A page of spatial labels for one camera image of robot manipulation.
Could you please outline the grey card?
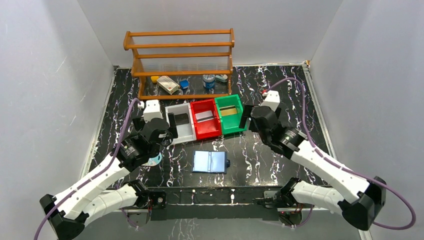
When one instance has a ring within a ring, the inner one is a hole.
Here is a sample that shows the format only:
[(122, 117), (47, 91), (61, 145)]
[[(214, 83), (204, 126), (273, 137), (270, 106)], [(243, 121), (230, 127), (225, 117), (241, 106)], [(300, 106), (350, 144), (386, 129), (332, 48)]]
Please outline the grey card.
[(175, 114), (174, 117), (175, 117), (175, 124), (177, 126), (190, 123), (190, 117), (188, 113)]

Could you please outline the red plastic bin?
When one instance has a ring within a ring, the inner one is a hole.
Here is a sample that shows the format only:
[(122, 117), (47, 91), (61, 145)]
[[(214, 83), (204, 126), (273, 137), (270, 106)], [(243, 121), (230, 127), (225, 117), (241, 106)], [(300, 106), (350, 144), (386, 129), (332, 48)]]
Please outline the red plastic bin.
[(221, 119), (214, 98), (193, 101), (190, 107), (197, 140), (222, 135)]

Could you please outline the green plastic bin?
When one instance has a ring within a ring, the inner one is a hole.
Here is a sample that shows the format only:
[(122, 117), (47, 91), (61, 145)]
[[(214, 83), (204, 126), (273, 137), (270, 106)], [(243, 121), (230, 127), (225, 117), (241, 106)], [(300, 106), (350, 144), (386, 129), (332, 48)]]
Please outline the green plastic bin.
[(244, 108), (237, 94), (216, 97), (214, 101), (220, 118), (223, 135), (240, 133), (247, 130), (246, 127), (240, 127)]

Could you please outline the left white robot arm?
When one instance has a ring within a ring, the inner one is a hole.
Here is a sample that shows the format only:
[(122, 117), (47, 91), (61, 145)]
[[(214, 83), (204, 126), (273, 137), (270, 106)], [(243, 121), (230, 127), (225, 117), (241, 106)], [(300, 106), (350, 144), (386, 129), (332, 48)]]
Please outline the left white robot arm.
[(142, 102), (134, 98), (128, 108), (118, 142), (104, 160), (66, 190), (46, 194), (39, 203), (45, 213), (34, 239), (49, 223), (59, 240), (75, 239), (90, 223), (116, 210), (137, 207), (163, 210), (167, 194), (150, 190), (140, 180), (132, 180), (109, 193), (104, 191), (140, 166), (162, 159), (161, 150), (177, 136), (175, 123), (162, 115), (157, 99)]

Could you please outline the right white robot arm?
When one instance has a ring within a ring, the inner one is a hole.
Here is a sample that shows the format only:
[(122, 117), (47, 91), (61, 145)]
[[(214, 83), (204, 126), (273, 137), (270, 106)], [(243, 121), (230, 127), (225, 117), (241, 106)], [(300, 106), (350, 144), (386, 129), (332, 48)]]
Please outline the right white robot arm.
[(261, 105), (243, 107), (240, 127), (250, 121), (249, 130), (258, 133), (262, 143), (272, 151), (306, 167), (326, 181), (329, 186), (312, 185), (292, 177), (274, 196), (265, 196), (275, 204), (295, 207), (314, 205), (341, 215), (353, 227), (367, 231), (385, 204), (386, 190), (379, 177), (367, 180), (351, 174), (340, 163), (313, 147), (302, 131), (283, 126), (279, 120), (279, 99), (268, 94)]

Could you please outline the wooden shelf rack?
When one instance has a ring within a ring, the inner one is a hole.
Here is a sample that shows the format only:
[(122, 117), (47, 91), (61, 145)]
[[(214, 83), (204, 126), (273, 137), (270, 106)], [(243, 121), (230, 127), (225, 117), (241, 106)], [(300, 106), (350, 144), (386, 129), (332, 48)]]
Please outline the wooden shelf rack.
[(138, 98), (145, 95), (148, 78), (152, 76), (226, 75), (226, 93), (192, 95), (159, 95), (160, 100), (207, 99), (232, 93), (232, 51), (235, 46), (233, 28), (177, 31), (127, 31), (123, 48), (133, 55), (131, 75), (139, 79)]

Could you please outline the navy blue card holder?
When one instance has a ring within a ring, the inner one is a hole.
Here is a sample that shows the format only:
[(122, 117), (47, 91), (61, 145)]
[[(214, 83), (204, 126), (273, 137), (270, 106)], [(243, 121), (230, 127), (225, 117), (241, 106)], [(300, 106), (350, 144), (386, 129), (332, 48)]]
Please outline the navy blue card holder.
[(193, 153), (192, 173), (226, 174), (231, 166), (226, 151), (202, 151)]

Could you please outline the white plastic bin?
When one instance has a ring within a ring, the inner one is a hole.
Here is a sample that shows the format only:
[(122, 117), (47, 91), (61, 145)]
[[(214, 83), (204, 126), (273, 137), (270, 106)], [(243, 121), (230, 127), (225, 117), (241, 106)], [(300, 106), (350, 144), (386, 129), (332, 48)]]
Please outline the white plastic bin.
[(189, 102), (166, 106), (165, 116), (167, 121), (169, 121), (167, 117), (168, 113), (174, 113), (174, 115), (187, 113), (190, 117), (189, 124), (182, 124), (182, 125), (176, 126), (177, 132), (178, 132), (178, 138), (173, 139), (172, 145), (194, 142), (197, 140), (193, 115), (191, 111), (191, 105)]

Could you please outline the blue toothbrush blister pack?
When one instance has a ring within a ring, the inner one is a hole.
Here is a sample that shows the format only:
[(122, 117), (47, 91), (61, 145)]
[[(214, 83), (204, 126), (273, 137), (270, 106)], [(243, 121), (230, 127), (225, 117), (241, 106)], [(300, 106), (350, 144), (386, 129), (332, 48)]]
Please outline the blue toothbrush blister pack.
[(163, 155), (159, 153), (157, 156), (152, 157), (148, 160), (145, 166), (154, 167), (157, 166), (162, 161)]

